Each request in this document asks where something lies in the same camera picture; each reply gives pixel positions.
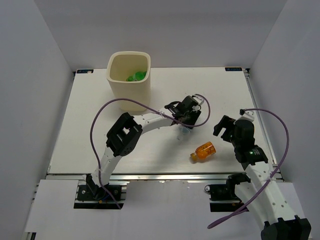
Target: yellow bottle cap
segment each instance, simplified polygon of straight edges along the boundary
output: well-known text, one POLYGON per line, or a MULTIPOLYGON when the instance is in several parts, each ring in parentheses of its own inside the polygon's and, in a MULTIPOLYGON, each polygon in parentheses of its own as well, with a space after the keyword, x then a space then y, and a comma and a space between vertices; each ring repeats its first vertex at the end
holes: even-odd
POLYGON ((195 155, 194 152, 190 154, 190 157, 192 158, 193 161, 197 161, 198 160, 198 157, 197 157, 197 155, 195 155))

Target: green toy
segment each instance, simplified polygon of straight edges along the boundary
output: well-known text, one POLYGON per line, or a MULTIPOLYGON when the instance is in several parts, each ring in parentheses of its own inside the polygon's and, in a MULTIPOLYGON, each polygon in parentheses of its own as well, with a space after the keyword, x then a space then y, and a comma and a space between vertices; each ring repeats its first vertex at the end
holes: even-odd
POLYGON ((126 79, 127 82, 138 82, 143 80, 147 75, 147 72, 142 72, 142 71, 138 71, 135 74, 133 74, 132 76, 128 77, 126 79))

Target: white table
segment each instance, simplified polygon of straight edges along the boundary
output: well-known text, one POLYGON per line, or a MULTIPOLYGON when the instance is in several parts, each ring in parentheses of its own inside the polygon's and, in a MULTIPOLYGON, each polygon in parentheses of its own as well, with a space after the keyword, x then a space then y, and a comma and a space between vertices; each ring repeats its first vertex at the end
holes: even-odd
MULTIPOLYGON (((172 174, 172 173, 234 173, 242 172, 233 146, 213 136, 214 126, 223 115, 237 119, 239 110, 253 107, 253 101, 242 71, 225 71, 224 67, 152 68, 151 103, 160 109, 187 95, 202 94, 211 104, 207 124, 195 128, 189 139, 177 140, 178 126, 163 127, 141 136, 134 151, 123 157, 115 168, 117 174, 172 174), (211 141, 217 153, 205 163, 192 163, 190 153, 211 141)), ((86 174, 97 167, 89 139, 94 116, 100 107, 114 98, 106 79, 105 69, 75 75, 64 120, 51 158, 49 174, 86 174)), ((102 156, 106 134, 123 113, 117 103, 107 106, 98 118, 93 141, 102 156)), ((198 123, 208 114, 206 105, 198 123)), ((255 121, 256 144, 262 147, 270 161, 270 150, 264 140, 258 118, 255 121)))

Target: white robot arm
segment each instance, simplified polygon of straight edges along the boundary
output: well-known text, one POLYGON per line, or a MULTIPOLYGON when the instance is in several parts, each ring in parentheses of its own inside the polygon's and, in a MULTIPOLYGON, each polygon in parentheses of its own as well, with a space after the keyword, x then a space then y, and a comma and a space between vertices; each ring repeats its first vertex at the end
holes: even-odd
MULTIPOLYGON (((173 115, 172 112, 166 108, 161 108, 159 111, 169 116, 173 115)), ((155 113, 147 113, 143 115, 133 116, 133 119, 136 122, 136 124, 140 125, 142 128, 141 135, 154 129, 159 129, 161 127, 169 127, 173 124, 173 121, 171 119, 155 113)), ((133 149, 131 146, 128 148, 127 151, 131 152, 132 150, 133 149)), ((109 183, 110 176, 115 170, 118 162, 122 157, 122 155, 114 156, 114 151, 109 146, 105 147, 104 154, 101 159, 101 182, 103 185, 107 185, 109 183)), ((97 185, 100 185, 98 179, 98 171, 99 169, 97 168, 91 175, 93 182, 97 185)))
POLYGON ((270 179, 273 166, 268 163, 264 151, 255 144, 253 112, 241 110, 240 114, 241 117, 237 120, 223 116, 213 132, 213 135, 218 136, 222 128, 225 128, 221 138, 232 143, 235 157, 245 171, 228 177, 227 191, 231 197, 238 197, 246 203, 268 181, 261 194, 247 205, 261 229, 261 239, 307 240, 311 231, 309 221, 298 217, 277 182, 270 179))
POLYGON ((156 113, 131 116, 123 113, 107 133, 106 147, 102 159, 101 169, 97 168, 85 178, 87 189, 93 197, 100 200, 104 197, 105 190, 101 184, 109 187, 109 180, 120 159, 131 153, 140 136, 154 129, 169 127, 179 121, 192 129, 201 114, 201 105, 204 99, 199 95, 187 96, 182 102, 175 101, 164 106, 156 113))

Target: white wall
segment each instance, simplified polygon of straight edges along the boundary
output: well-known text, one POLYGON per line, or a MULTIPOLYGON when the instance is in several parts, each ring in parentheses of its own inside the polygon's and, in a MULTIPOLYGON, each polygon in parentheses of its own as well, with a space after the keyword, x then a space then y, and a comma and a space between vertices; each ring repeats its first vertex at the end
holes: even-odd
MULTIPOLYGON (((281 172, 292 181, 304 213, 320 239, 320 1, 288 0, 251 69, 258 106, 287 123, 290 148, 281 172)), ((285 133, 263 115, 278 159, 285 133)))
POLYGON ((0 6, 0 238, 20 240, 73 75, 33 0, 0 6))
POLYGON ((287 0, 35 0, 73 70, 117 51, 153 67, 251 67, 287 0))

